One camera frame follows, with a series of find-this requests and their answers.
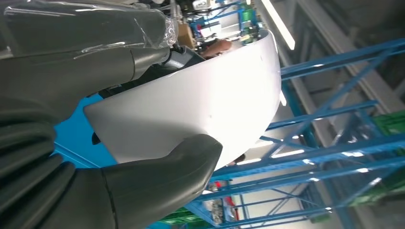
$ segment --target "blue surface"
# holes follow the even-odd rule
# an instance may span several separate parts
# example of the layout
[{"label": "blue surface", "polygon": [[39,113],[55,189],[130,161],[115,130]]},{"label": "blue surface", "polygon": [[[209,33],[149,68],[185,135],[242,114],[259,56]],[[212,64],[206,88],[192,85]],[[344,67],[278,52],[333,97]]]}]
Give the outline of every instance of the blue surface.
[{"label": "blue surface", "polygon": [[169,224],[156,222],[147,227],[147,229],[171,229]]},{"label": "blue surface", "polygon": [[78,168],[97,168],[117,164],[103,144],[92,145],[93,129],[87,121],[83,107],[102,100],[99,95],[80,101],[73,115],[55,127],[55,153]]}]

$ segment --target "blue steel beam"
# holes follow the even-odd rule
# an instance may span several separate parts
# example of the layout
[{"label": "blue steel beam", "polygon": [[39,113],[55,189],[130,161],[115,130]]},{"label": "blue steel beam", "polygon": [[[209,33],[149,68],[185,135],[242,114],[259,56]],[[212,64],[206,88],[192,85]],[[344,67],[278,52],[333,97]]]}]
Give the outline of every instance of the blue steel beam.
[{"label": "blue steel beam", "polygon": [[[334,116],[334,115],[340,115],[340,114],[355,111],[358,109],[369,108],[369,107],[373,107],[377,104],[378,104],[377,101],[370,100],[370,101],[352,105],[352,106],[345,106],[345,107],[341,107],[341,108],[337,108],[337,109],[332,109],[332,110],[326,111],[325,113],[321,114],[320,116],[317,116],[316,119],[326,118],[326,117],[330,117],[330,116]],[[306,115],[297,116],[297,117],[294,117],[291,119],[287,119],[284,121],[271,123],[268,126],[268,128],[266,129],[266,131],[304,122],[305,120],[308,120],[309,116],[310,116],[309,114],[306,114]]]},{"label": "blue steel beam", "polygon": [[322,212],[327,212],[327,210],[325,210],[324,208],[315,208],[315,209],[308,209],[308,210],[291,211],[291,212],[275,214],[272,216],[261,216],[261,217],[256,217],[256,218],[239,220],[239,221],[235,221],[235,222],[222,223],[216,228],[221,229],[221,228],[242,226],[242,225],[253,224],[253,223],[262,223],[262,222],[273,221],[273,220],[283,220],[283,219],[294,218],[294,217],[305,217],[308,215],[313,215],[313,214],[322,213]]},{"label": "blue steel beam", "polygon": [[347,197],[344,201],[342,201],[339,204],[339,207],[344,207],[350,204],[353,200],[355,200],[357,197],[361,196],[363,193],[367,192],[370,190],[372,187],[374,187],[377,183],[379,183],[382,179],[388,177],[391,175],[393,172],[395,172],[398,168],[393,168],[390,169],[389,171],[385,171],[381,176],[378,176],[377,178],[370,180],[370,182],[365,185],[364,187],[360,188],[356,192],[354,192],[352,195]]},{"label": "blue steel beam", "polygon": [[216,16],[220,15],[221,13],[223,13],[225,10],[229,9],[229,7],[234,6],[234,5],[239,5],[240,3],[241,3],[240,1],[232,2],[232,3],[226,4],[224,6],[220,6],[220,7],[217,7],[215,9],[211,9],[210,11],[214,12],[216,10],[221,10],[221,11],[219,11],[219,13],[217,13],[215,15],[215,17],[216,17]]},{"label": "blue steel beam", "polygon": [[229,12],[229,13],[223,13],[221,15],[212,17],[210,19],[206,19],[206,20],[204,20],[204,22],[212,21],[212,20],[215,20],[215,19],[218,19],[218,18],[223,18],[223,17],[229,16],[229,15],[232,15],[234,13],[240,13],[240,12],[243,12],[243,9],[235,10],[235,11],[232,11],[232,12]]},{"label": "blue steel beam", "polygon": [[307,203],[310,203],[310,204],[319,206],[319,204],[317,204],[317,203],[315,203],[315,202],[312,202],[312,201],[309,201],[309,200],[307,200],[307,199],[304,199],[304,198],[302,198],[302,197],[300,197],[300,196],[294,195],[293,192],[294,192],[295,190],[297,190],[298,187],[299,187],[299,185],[297,185],[297,186],[296,186],[291,192],[289,192],[289,193],[288,193],[288,192],[285,192],[285,191],[278,190],[278,189],[276,189],[276,188],[271,188],[271,190],[273,190],[273,191],[275,191],[275,192],[278,192],[278,193],[281,193],[281,194],[284,194],[284,195],[286,195],[286,196],[293,197],[293,198],[297,198],[297,199],[300,199],[300,200],[302,200],[302,201],[304,201],[304,202],[307,202]]},{"label": "blue steel beam", "polygon": [[302,161],[304,159],[310,159],[315,162],[326,162],[346,158],[346,156],[341,154],[342,152],[362,152],[363,154],[371,154],[375,152],[393,150],[404,146],[405,134],[383,136],[351,144],[341,144],[338,146],[331,146],[329,148],[315,149],[297,155],[268,158],[250,164],[224,167],[213,173],[211,181],[229,180],[233,177],[242,177],[268,171],[299,167],[306,165]]},{"label": "blue steel beam", "polygon": [[[272,138],[272,137],[266,137],[266,136],[261,136],[260,140],[264,140],[264,141],[271,141],[274,143],[283,143],[283,141],[276,139],[276,138]],[[300,145],[300,144],[295,144],[292,142],[287,143],[288,146],[291,147],[295,147],[295,148],[299,148],[299,149],[304,149],[304,150],[314,150],[315,148],[312,147],[308,147],[308,146],[304,146],[304,145]]]},{"label": "blue steel beam", "polygon": [[[325,184],[325,188],[327,190],[327,192],[329,193],[329,196],[332,200],[332,205],[338,205],[339,199],[338,199],[338,195],[336,193],[336,191],[333,189],[330,180],[324,180],[323,182]],[[342,223],[342,226],[344,229],[350,229],[352,228],[352,226],[354,225],[352,222],[352,219],[349,216],[349,213],[347,212],[347,209],[345,208],[336,208],[334,209],[334,211],[336,211],[336,213],[339,216],[339,219]]]},{"label": "blue steel beam", "polygon": [[[298,106],[298,98],[294,96],[294,94],[290,91],[288,85],[286,82],[283,82],[281,84],[281,90],[284,93],[284,96],[286,97],[286,100],[288,101],[288,104],[290,106],[291,112],[295,117],[304,115],[303,112],[301,111],[300,107]],[[305,129],[303,132],[305,142],[307,145],[309,145],[312,148],[317,148],[318,144],[317,141],[315,140],[314,133],[311,131],[310,128]]]},{"label": "blue steel beam", "polygon": [[[295,186],[289,193],[287,193],[287,196],[291,196],[292,193],[294,193],[294,192],[299,188],[299,186],[300,186],[300,185]],[[290,199],[284,199],[284,200],[280,201],[277,205],[274,206],[273,209],[271,209],[271,210],[266,214],[266,216],[270,216],[270,215],[276,214],[278,211],[280,211],[280,209],[281,209],[285,204],[287,204],[287,202],[288,202],[289,200],[290,200]]]},{"label": "blue steel beam", "polygon": [[268,199],[268,200],[253,202],[253,203],[236,205],[235,208],[240,208],[240,207],[243,207],[243,206],[251,206],[251,205],[256,205],[256,204],[265,204],[265,203],[275,202],[275,201],[284,200],[284,199],[292,199],[292,198],[293,197],[283,197],[283,198],[276,198],[276,199]]},{"label": "blue steel beam", "polygon": [[326,70],[343,67],[356,62],[370,61],[378,58],[378,52],[395,48],[389,55],[405,52],[405,39],[386,42],[352,52],[321,58],[314,61],[295,64],[281,69],[282,80],[289,80],[304,75],[318,73]]},{"label": "blue steel beam", "polygon": [[329,107],[336,101],[338,101],[342,95],[346,94],[349,90],[354,88],[357,83],[366,76],[366,74],[374,69],[376,66],[378,66],[382,61],[384,61],[387,56],[393,51],[393,48],[387,49],[383,51],[378,58],[373,60],[370,64],[368,64],[366,67],[364,67],[358,74],[357,76],[351,78],[348,83],[346,83],[334,96],[332,96],[329,100],[327,100],[317,111],[315,111],[314,114],[311,114],[309,120],[306,120],[305,122],[301,123],[299,127],[297,128],[296,131],[292,131],[285,139],[283,144],[276,144],[274,147],[272,147],[263,157],[269,157],[272,155],[277,154],[280,152],[286,143],[288,143],[293,136],[299,135],[302,131],[304,131],[310,124],[311,122],[315,119],[315,117],[319,116],[320,114],[326,112]]},{"label": "blue steel beam", "polygon": [[256,229],[256,228],[262,228],[262,227],[271,227],[271,226],[277,226],[277,225],[288,224],[288,223],[302,222],[302,221],[306,221],[306,220],[308,220],[308,219],[307,218],[302,218],[302,219],[296,219],[296,220],[290,220],[290,221],[266,224],[264,226],[260,225],[260,226],[255,226],[255,227],[249,227],[249,229]]},{"label": "blue steel beam", "polygon": [[211,213],[205,208],[204,203],[199,201],[198,202],[192,201],[186,204],[186,206],[184,207],[187,208],[192,213],[194,213],[195,215],[202,218],[203,220],[205,220],[207,223],[213,225],[214,227],[218,227],[218,225],[214,222]]},{"label": "blue steel beam", "polygon": [[306,182],[310,182],[313,179],[322,180],[322,179],[328,179],[328,178],[332,178],[332,177],[340,177],[340,176],[345,176],[345,175],[350,175],[350,174],[357,174],[357,173],[359,173],[359,171],[357,171],[357,169],[361,169],[361,168],[368,168],[370,170],[375,170],[375,169],[386,168],[386,167],[400,167],[403,165],[405,165],[405,157],[402,156],[402,157],[391,158],[391,159],[387,159],[387,160],[374,161],[374,162],[370,162],[370,163],[367,163],[364,165],[354,165],[354,166],[350,166],[350,167],[344,167],[344,168],[339,168],[339,169],[334,169],[334,170],[329,170],[329,171],[321,171],[321,172],[317,172],[317,173],[313,173],[313,174],[301,175],[301,176],[297,176],[297,177],[294,177],[291,179],[278,180],[278,181],[258,184],[255,186],[247,186],[247,187],[241,187],[241,188],[236,188],[236,189],[231,189],[231,190],[218,191],[218,192],[211,193],[211,194],[201,195],[201,196],[197,197],[195,200],[202,201],[202,200],[209,200],[209,199],[217,199],[217,198],[231,196],[231,195],[250,193],[250,192],[256,192],[256,191],[260,191],[260,190],[278,188],[278,187],[282,187],[282,186],[306,183]]},{"label": "blue steel beam", "polygon": [[240,197],[241,203],[242,203],[242,205],[243,205],[243,207],[242,207],[243,218],[244,218],[244,219],[248,219],[249,217],[247,217],[246,205],[245,205],[245,201],[243,200],[243,195],[239,195],[239,197]]},{"label": "blue steel beam", "polygon": [[263,179],[247,181],[247,182],[238,183],[238,184],[234,184],[234,185],[224,186],[224,187],[221,187],[219,190],[228,190],[228,189],[244,187],[244,186],[249,186],[249,185],[257,185],[257,184],[261,184],[261,183],[265,183],[265,182],[281,180],[281,179],[285,179],[285,178],[292,178],[292,177],[296,177],[299,175],[308,174],[309,172],[312,172],[312,170],[305,170],[305,171],[300,171],[300,172],[296,172],[296,173],[284,174],[284,175],[280,175],[280,176],[276,176],[276,177],[267,177],[267,178],[263,178]]}]

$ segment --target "person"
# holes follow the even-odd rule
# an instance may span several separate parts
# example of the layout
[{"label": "person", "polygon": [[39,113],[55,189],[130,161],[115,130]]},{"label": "person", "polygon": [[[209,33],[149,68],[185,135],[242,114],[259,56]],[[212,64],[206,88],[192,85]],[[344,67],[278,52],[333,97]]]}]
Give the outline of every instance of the person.
[{"label": "person", "polygon": [[227,40],[217,40],[215,43],[210,45],[205,51],[201,53],[201,56],[205,59],[210,59],[218,54],[231,49],[232,42]]}]

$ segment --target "green crate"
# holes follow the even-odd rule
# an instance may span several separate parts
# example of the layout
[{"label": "green crate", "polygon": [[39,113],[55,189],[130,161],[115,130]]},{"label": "green crate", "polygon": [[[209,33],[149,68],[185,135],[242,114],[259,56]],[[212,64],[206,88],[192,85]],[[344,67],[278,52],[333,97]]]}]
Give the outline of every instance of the green crate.
[{"label": "green crate", "polygon": [[[375,117],[375,124],[385,135],[396,135],[405,133],[405,111]],[[405,155],[405,149],[398,149],[398,154]]]},{"label": "green crate", "polygon": [[[392,114],[381,115],[374,118],[374,122],[381,129],[384,135],[396,135],[405,133],[405,111],[399,111]],[[405,156],[405,149],[395,151],[399,156]],[[394,191],[402,189],[405,186],[405,167],[395,171],[389,177],[383,180],[385,191]]]},{"label": "green crate", "polygon": [[329,219],[330,219],[330,215],[329,214],[324,214],[324,215],[312,217],[309,220],[310,220],[311,223],[323,223],[323,222],[325,222],[325,221],[327,221]]},{"label": "green crate", "polygon": [[[373,118],[375,124],[384,135],[395,135],[405,133],[405,111],[392,114],[381,115]],[[399,156],[405,156],[405,149],[395,151]],[[373,204],[388,193],[401,192],[405,190],[405,167],[400,168],[390,176],[384,178],[380,184],[376,185],[362,196],[356,198],[351,206]]]},{"label": "green crate", "polygon": [[177,211],[171,213],[170,215],[162,218],[159,222],[169,224],[169,225],[178,225],[184,223],[193,223],[203,221],[200,217],[194,215],[192,212],[186,208],[180,208]]},{"label": "green crate", "polygon": [[205,228],[212,228],[212,227],[213,226],[211,224],[207,223],[204,220],[187,224],[188,229],[205,229]]}]

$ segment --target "metal beam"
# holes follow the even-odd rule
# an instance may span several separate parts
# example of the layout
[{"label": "metal beam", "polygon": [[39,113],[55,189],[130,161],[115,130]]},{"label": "metal beam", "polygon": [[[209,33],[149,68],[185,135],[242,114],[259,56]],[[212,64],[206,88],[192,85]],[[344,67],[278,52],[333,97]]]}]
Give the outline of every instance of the metal beam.
[{"label": "metal beam", "polygon": [[291,212],[275,214],[272,216],[262,216],[262,217],[239,220],[239,221],[235,221],[235,222],[222,223],[216,228],[222,229],[222,228],[242,226],[242,225],[253,224],[253,223],[262,223],[262,222],[273,221],[273,220],[283,220],[283,219],[295,218],[295,217],[305,217],[308,215],[313,215],[313,214],[322,213],[322,212],[327,213],[327,211],[324,208],[291,211]]},{"label": "metal beam", "polygon": [[[316,1],[297,0],[297,3],[306,12],[308,17],[326,39],[336,53],[356,50],[353,42],[348,38]],[[367,63],[347,65],[346,68],[352,75],[357,75]],[[370,99],[378,100],[377,107],[382,114],[389,114],[405,109],[404,103],[395,95],[382,77],[375,71],[368,73],[360,82],[360,86]]]},{"label": "metal beam", "polygon": [[302,160],[309,159],[316,163],[341,159],[341,152],[362,152],[371,154],[387,150],[394,150],[405,146],[405,134],[391,135],[359,141],[351,144],[341,144],[329,148],[320,148],[302,154],[279,158],[269,158],[259,162],[221,168],[213,173],[211,181],[228,180],[267,171],[281,170],[306,165]]},{"label": "metal beam", "polygon": [[314,174],[305,174],[305,175],[297,176],[297,177],[294,177],[291,179],[278,180],[278,181],[268,182],[268,183],[264,183],[264,184],[258,184],[255,186],[247,186],[247,187],[241,187],[241,188],[236,188],[236,189],[231,189],[231,190],[218,191],[218,192],[211,193],[211,194],[201,195],[201,196],[197,197],[195,200],[203,201],[203,200],[209,200],[209,199],[216,199],[216,198],[221,198],[221,197],[226,197],[226,196],[231,196],[231,195],[236,195],[236,194],[257,192],[257,191],[261,191],[261,190],[272,189],[272,188],[277,188],[277,187],[282,187],[282,186],[289,186],[289,185],[294,185],[294,184],[307,183],[310,181],[323,180],[323,179],[328,179],[328,178],[332,178],[332,177],[340,177],[340,176],[346,176],[346,175],[350,175],[350,174],[358,174],[359,171],[357,171],[357,170],[361,169],[361,168],[368,168],[370,170],[375,170],[375,169],[386,168],[386,167],[400,167],[403,165],[405,165],[405,157],[391,158],[391,159],[387,159],[387,160],[380,160],[380,161],[366,163],[364,165],[353,165],[350,167],[338,168],[338,169],[334,169],[334,170],[320,171],[320,172],[317,172]]},{"label": "metal beam", "polygon": [[257,184],[261,184],[261,183],[265,183],[265,182],[292,178],[292,177],[300,176],[303,174],[308,174],[309,172],[312,172],[312,170],[305,170],[305,171],[300,171],[300,172],[296,172],[296,173],[283,174],[283,175],[276,176],[276,177],[267,177],[267,178],[263,178],[263,179],[259,179],[259,180],[251,180],[251,181],[247,181],[247,182],[242,182],[242,183],[238,183],[238,184],[234,184],[234,185],[225,186],[225,187],[220,188],[219,190],[228,190],[228,189],[239,188],[239,187],[244,187],[244,186],[257,185]]},{"label": "metal beam", "polygon": [[279,223],[271,223],[271,224],[265,224],[265,225],[260,225],[260,226],[255,226],[255,227],[249,227],[249,229],[256,229],[256,228],[263,228],[263,227],[271,227],[271,226],[277,226],[277,225],[282,225],[282,224],[289,224],[289,223],[297,223],[297,222],[302,222],[302,221],[307,221],[307,218],[302,218],[302,219],[296,219],[296,220],[291,220],[291,221],[284,221],[284,222],[279,222]]},{"label": "metal beam", "polygon": [[313,61],[289,65],[281,69],[282,80],[290,80],[297,77],[307,76],[323,71],[344,67],[357,62],[372,61],[378,58],[381,51],[387,48],[396,48],[389,55],[396,55],[405,52],[405,39],[385,42],[378,45],[369,46],[361,50],[345,52],[333,56],[320,58]]},{"label": "metal beam", "polygon": [[[259,139],[264,140],[264,141],[271,141],[271,142],[274,142],[274,143],[283,143],[283,141],[281,141],[279,139],[276,139],[276,138],[272,138],[272,137],[261,136]],[[300,144],[295,144],[295,143],[292,143],[292,142],[287,143],[287,145],[291,146],[291,147],[298,148],[298,149],[304,149],[304,150],[313,150],[313,149],[315,149],[315,148],[312,148],[312,147],[308,147],[308,146],[304,146],[304,145],[300,145]]]},{"label": "metal beam", "polygon": [[[326,118],[326,117],[330,117],[330,116],[334,116],[334,115],[340,115],[340,114],[355,111],[355,110],[358,110],[358,109],[365,109],[365,108],[373,107],[376,104],[378,104],[377,101],[371,100],[371,101],[367,101],[367,102],[352,105],[352,106],[345,106],[345,107],[341,107],[341,108],[337,108],[337,109],[332,109],[332,110],[328,110],[325,113],[321,114],[320,116],[316,117],[316,119]],[[306,115],[297,116],[297,117],[294,117],[294,118],[291,118],[291,119],[271,123],[268,126],[268,128],[266,129],[266,131],[281,128],[281,127],[285,127],[285,126],[289,126],[289,125],[298,124],[298,123],[304,122],[309,117],[310,117],[310,115],[306,114]]]},{"label": "metal beam", "polygon": [[[326,112],[330,106],[336,102],[343,94],[351,90],[357,83],[372,69],[378,66],[386,57],[393,51],[393,48],[383,51],[379,57],[373,60],[369,65],[365,66],[355,77],[349,80],[334,96],[327,100],[314,114],[311,114],[312,117],[319,116],[320,114]],[[291,132],[285,139],[283,144],[276,144],[272,147],[265,155],[272,156],[280,152],[285,144],[288,143],[293,136],[299,135],[303,130],[305,130],[311,124],[311,120],[307,120],[300,124],[299,128],[296,131]]]},{"label": "metal beam", "polygon": [[243,207],[243,206],[247,207],[247,206],[257,205],[257,204],[265,204],[265,203],[275,202],[275,201],[284,200],[284,199],[291,199],[291,198],[293,198],[293,197],[283,197],[283,198],[276,198],[276,199],[268,199],[268,200],[253,202],[253,203],[236,205],[235,208],[240,208],[240,207]]}]

